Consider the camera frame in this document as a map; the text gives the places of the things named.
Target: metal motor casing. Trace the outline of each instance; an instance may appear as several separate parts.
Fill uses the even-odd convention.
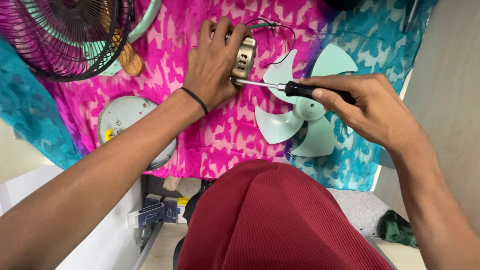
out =
[[[113,100],[100,112],[96,125],[96,135],[99,143],[106,143],[107,130],[119,134],[157,107],[154,102],[135,96],[125,96]],[[152,171],[165,165],[177,147],[177,140],[173,141],[158,155],[145,171]]]
[[[227,35],[226,41],[228,42],[229,40],[230,35]],[[237,54],[237,59],[235,62],[235,66],[233,67],[231,76],[237,79],[248,80],[250,70],[252,69],[254,64],[256,52],[257,40],[252,37],[246,37],[240,45],[240,49]],[[239,86],[245,86],[245,84],[235,81],[233,81],[232,83]]]

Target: red pants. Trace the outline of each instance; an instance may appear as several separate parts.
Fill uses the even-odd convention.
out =
[[[299,169],[251,160],[198,200],[178,269],[391,269]]]

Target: fan blade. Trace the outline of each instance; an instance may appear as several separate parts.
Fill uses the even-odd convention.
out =
[[[290,54],[281,62],[280,64],[271,64],[268,66],[267,71],[264,74],[264,82],[268,84],[278,85],[278,84],[286,84],[289,81],[293,81],[293,59],[297,54],[297,50],[293,49]],[[286,54],[280,56],[275,60],[275,62],[280,62]],[[274,94],[277,98],[295,104],[297,101],[297,97],[287,97],[285,92],[279,91],[276,88],[268,88],[272,94]]]
[[[269,144],[277,144],[290,139],[303,124],[293,111],[284,114],[271,114],[255,107],[258,128]]]
[[[308,121],[305,140],[290,153],[301,157],[320,157],[330,155],[335,148],[336,139],[332,124],[322,117]]]
[[[358,69],[353,59],[345,51],[336,45],[328,44],[317,58],[312,76],[327,76]]]

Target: box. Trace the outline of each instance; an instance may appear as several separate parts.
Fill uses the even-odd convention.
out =
[[[177,221],[178,223],[187,223],[187,220],[183,218],[183,213],[185,213],[185,206],[188,203],[188,199],[180,197],[177,202]]]
[[[128,226],[142,227],[162,219],[165,215],[165,205],[158,203],[128,214]]]
[[[160,195],[155,195],[155,194],[148,194],[147,197],[145,197],[145,207],[152,206],[154,204],[159,204],[160,200],[162,200],[162,196]]]
[[[177,224],[177,198],[166,197],[163,200],[165,204],[165,216],[163,222]]]

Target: green wire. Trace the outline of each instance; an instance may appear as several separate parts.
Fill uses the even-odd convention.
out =
[[[263,23],[263,24],[252,25],[252,26],[250,26],[250,29],[254,29],[254,28],[257,28],[257,27],[263,27],[263,26],[270,26],[272,24]]]

